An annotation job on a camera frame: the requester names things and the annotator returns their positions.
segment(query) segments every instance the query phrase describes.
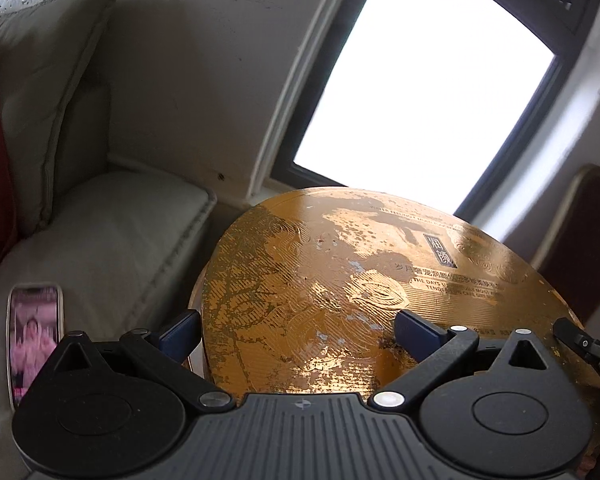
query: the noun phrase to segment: window pane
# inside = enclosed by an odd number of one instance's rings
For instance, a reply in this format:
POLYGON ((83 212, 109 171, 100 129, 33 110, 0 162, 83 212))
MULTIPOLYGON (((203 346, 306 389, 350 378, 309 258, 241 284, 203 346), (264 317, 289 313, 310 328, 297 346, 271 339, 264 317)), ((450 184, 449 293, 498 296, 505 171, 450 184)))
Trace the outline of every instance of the window pane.
POLYGON ((367 0, 294 161, 453 213, 552 59, 493 0, 367 0))

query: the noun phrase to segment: smartphone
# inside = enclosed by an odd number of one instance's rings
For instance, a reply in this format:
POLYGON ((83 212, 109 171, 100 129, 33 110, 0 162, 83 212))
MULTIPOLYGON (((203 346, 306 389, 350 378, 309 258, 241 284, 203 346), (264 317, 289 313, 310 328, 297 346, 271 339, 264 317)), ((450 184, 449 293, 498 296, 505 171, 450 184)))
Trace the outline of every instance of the smartphone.
POLYGON ((63 336, 62 291, 54 283, 16 285, 7 306, 7 378, 15 410, 63 336))

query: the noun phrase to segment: golden round lid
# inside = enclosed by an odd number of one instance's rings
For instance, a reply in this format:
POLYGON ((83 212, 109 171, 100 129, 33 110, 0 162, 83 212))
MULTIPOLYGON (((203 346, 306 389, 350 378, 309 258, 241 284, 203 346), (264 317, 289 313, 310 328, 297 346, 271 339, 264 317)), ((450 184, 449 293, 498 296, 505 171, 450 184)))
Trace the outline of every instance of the golden round lid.
POLYGON ((211 375, 246 392, 359 392, 367 398, 415 365, 395 344, 397 311, 486 338, 529 328, 593 408, 600 378, 552 335, 581 326, 519 256, 424 205, 346 187, 297 190, 238 218, 209 263, 203 338, 211 375))

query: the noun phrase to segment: sofa cushion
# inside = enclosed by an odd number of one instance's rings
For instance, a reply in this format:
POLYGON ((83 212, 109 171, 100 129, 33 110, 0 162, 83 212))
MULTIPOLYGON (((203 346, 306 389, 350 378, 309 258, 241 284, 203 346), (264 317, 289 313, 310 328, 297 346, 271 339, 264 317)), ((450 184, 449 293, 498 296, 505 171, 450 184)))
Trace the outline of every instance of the sofa cushion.
POLYGON ((64 109, 114 2, 50 0, 0 17, 0 117, 25 236, 50 218, 64 109))
POLYGON ((17 283, 56 282, 65 330, 117 339, 157 328, 201 236, 215 198, 175 177, 117 171, 57 202, 49 227, 19 242, 0 264, 0 480, 26 469, 10 433, 6 380, 7 297, 17 283))
POLYGON ((109 104, 108 86, 80 81, 58 138, 54 203, 73 187, 107 171, 109 104))

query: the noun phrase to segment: window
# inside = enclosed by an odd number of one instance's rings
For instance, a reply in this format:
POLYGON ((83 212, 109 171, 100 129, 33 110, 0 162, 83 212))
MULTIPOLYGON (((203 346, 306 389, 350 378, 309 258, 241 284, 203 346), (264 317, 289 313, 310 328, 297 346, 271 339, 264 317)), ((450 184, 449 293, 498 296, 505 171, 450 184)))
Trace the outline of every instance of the window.
POLYGON ((577 59, 599 0, 344 0, 272 176, 471 220, 577 59))

